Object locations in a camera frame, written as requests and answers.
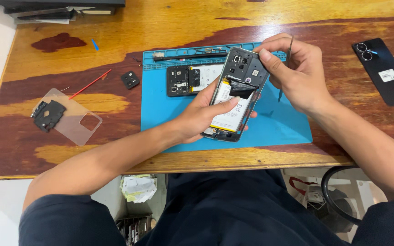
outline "brush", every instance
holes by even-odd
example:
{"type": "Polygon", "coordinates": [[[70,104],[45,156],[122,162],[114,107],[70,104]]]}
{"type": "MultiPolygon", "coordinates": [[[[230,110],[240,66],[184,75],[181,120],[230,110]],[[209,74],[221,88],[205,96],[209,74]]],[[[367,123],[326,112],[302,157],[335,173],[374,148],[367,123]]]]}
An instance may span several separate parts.
{"type": "Polygon", "coordinates": [[[158,61],[166,61],[172,59],[212,58],[212,57],[224,57],[224,56],[227,56],[226,52],[204,53],[204,54],[183,55],[183,56],[169,56],[169,57],[165,57],[165,53],[163,52],[154,52],[153,60],[155,62],[158,62],[158,61]]]}

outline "cable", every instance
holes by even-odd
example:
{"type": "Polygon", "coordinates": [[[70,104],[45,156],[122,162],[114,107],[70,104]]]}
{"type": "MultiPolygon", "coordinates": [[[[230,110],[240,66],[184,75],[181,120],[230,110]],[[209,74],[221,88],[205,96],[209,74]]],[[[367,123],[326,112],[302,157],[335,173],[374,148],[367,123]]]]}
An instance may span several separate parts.
{"type": "Polygon", "coordinates": [[[348,221],[352,222],[354,225],[359,226],[361,223],[360,219],[357,219],[351,215],[348,215],[346,212],[344,212],[341,208],[339,208],[335,202],[331,199],[331,196],[329,195],[329,190],[328,190],[328,182],[329,179],[333,174],[336,172],[346,170],[346,169],[351,169],[351,168],[359,168],[359,166],[337,166],[337,167],[332,167],[330,168],[325,175],[323,175],[322,178],[322,193],[323,197],[325,198],[326,202],[331,206],[331,208],[340,216],[343,218],[347,219],[348,221]]]}

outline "smartphone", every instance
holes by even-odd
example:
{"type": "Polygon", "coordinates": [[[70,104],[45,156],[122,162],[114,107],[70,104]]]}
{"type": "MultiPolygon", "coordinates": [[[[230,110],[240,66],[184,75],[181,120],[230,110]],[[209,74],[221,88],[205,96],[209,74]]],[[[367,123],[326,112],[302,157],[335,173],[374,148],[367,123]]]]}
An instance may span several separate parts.
{"type": "Polygon", "coordinates": [[[355,43],[352,49],[363,64],[384,102],[394,106],[394,58],[380,38],[355,43]]]}
{"type": "Polygon", "coordinates": [[[167,96],[198,94],[214,81],[223,69],[223,63],[167,67],[167,96]]]}
{"type": "Polygon", "coordinates": [[[259,54],[239,47],[230,49],[210,105],[239,96],[238,105],[230,112],[217,115],[211,126],[201,133],[214,140],[237,142],[258,100],[268,71],[259,54]]]}

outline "fingernail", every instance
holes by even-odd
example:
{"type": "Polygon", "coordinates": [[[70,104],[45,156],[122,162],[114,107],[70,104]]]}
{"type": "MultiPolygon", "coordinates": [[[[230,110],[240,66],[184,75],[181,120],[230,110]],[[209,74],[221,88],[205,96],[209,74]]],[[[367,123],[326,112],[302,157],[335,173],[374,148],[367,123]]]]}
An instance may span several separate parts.
{"type": "Polygon", "coordinates": [[[270,52],[269,52],[268,50],[266,50],[266,49],[262,49],[262,50],[259,52],[259,58],[260,58],[263,62],[269,61],[270,58],[271,58],[270,52]]]}
{"type": "Polygon", "coordinates": [[[238,104],[239,101],[241,100],[241,97],[240,96],[236,96],[236,97],[232,98],[231,100],[233,101],[233,99],[236,99],[236,103],[235,104],[238,104]]]}

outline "black phone back cover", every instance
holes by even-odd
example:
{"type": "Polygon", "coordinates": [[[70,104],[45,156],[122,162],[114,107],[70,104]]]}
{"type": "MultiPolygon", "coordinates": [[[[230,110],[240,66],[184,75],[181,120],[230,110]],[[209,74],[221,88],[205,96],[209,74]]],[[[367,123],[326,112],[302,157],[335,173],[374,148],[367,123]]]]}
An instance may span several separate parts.
{"type": "Polygon", "coordinates": [[[385,43],[382,39],[375,38],[355,43],[352,48],[385,103],[394,106],[394,58],[385,43]]]}

